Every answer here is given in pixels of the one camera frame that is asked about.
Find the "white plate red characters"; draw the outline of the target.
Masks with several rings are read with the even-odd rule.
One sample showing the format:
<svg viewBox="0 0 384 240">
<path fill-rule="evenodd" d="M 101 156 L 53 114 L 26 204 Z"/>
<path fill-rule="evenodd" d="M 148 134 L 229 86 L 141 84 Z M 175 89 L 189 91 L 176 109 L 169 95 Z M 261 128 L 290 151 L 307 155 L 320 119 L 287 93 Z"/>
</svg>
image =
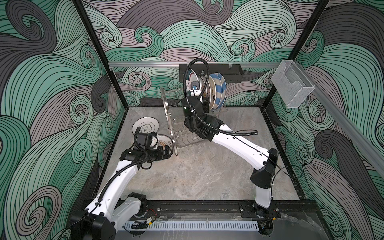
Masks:
<svg viewBox="0 0 384 240">
<path fill-rule="evenodd" d="M 209 83 L 206 83 L 206 76 L 200 76 L 198 79 L 201 83 L 201 100 L 203 100 L 203 98 L 209 98 L 211 94 L 210 85 Z"/>
</svg>

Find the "cream plate floral pattern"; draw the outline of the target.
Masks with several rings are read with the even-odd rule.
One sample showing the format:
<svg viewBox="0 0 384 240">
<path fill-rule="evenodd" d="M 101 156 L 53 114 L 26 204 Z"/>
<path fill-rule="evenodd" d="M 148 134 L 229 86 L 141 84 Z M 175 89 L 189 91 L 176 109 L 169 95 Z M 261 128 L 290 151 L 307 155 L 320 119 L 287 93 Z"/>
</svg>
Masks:
<svg viewBox="0 0 384 240">
<path fill-rule="evenodd" d="M 209 87 L 210 87 L 210 110 L 214 109 L 215 101 L 216 101 L 216 83 L 215 80 L 209 76 Z"/>
</svg>

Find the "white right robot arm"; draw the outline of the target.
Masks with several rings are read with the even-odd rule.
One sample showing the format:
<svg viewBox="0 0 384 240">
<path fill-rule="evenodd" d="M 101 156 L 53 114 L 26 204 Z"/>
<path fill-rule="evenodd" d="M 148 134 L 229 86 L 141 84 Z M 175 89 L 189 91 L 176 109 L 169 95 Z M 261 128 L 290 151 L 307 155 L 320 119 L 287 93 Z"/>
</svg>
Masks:
<svg viewBox="0 0 384 240">
<path fill-rule="evenodd" d="M 245 136 L 258 134 L 233 132 L 228 125 L 213 115 L 204 112 L 203 104 L 194 96 L 182 99 L 185 116 L 184 125 L 202 140 L 208 140 L 229 149 L 253 167 L 250 176 L 256 186 L 256 204 L 268 209 L 273 200 L 272 185 L 278 162 L 278 151 L 274 148 L 265 149 L 249 140 Z"/>
</svg>

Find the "blue white striped plate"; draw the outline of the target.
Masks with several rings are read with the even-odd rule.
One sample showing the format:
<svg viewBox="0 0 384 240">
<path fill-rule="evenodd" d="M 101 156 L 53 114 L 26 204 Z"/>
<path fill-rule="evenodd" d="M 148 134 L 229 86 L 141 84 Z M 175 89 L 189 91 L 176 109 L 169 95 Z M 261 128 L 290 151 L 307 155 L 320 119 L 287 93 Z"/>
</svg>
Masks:
<svg viewBox="0 0 384 240">
<path fill-rule="evenodd" d="M 222 96 L 221 96 L 221 102 L 219 105 L 219 109 L 221 109 L 222 106 L 224 105 L 226 94 L 227 94 L 227 83 L 222 74 L 219 74 L 219 77 L 221 78 L 221 82 L 222 82 Z"/>
<path fill-rule="evenodd" d="M 221 96 L 222 96 L 222 82 L 221 82 L 221 78 L 219 77 L 219 74 L 220 73 L 211 74 L 211 77 L 215 80 L 216 91 L 217 91 L 216 101 L 215 101 L 215 106 L 214 106 L 215 110 L 219 110 L 219 105 L 220 105 Z"/>
</svg>

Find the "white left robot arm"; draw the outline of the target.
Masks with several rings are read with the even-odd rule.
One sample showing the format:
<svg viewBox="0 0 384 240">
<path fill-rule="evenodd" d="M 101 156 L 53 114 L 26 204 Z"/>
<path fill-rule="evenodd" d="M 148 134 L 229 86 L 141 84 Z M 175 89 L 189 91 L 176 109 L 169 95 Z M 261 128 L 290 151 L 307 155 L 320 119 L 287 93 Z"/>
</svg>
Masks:
<svg viewBox="0 0 384 240">
<path fill-rule="evenodd" d="M 114 175 L 85 210 L 72 215 L 69 229 L 71 240 L 113 240 L 118 230 L 133 216 L 143 214 L 146 196 L 134 193 L 120 205 L 120 197 L 144 163 L 169 159 L 170 146 L 154 149 L 127 149 L 122 152 Z"/>
</svg>

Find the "white plate green red rim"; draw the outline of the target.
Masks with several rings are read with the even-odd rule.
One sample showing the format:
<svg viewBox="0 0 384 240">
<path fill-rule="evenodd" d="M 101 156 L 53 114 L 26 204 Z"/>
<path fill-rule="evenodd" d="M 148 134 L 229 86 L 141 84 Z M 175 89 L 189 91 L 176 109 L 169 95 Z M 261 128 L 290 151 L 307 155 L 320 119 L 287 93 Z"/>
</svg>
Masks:
<svg viewBox="0 0 384 240">
<path fill-rule="evenodd" d="M 188 91 L 191 90 L 191 82 L 194 82 L 194 81 L 199 81 L 199 79 L 198 79 L 196 72 L 194 70 L 190 69 L 187 73 L 187 80 L 186 80 L 186 85 L 187 85 Z"/>
</svg>

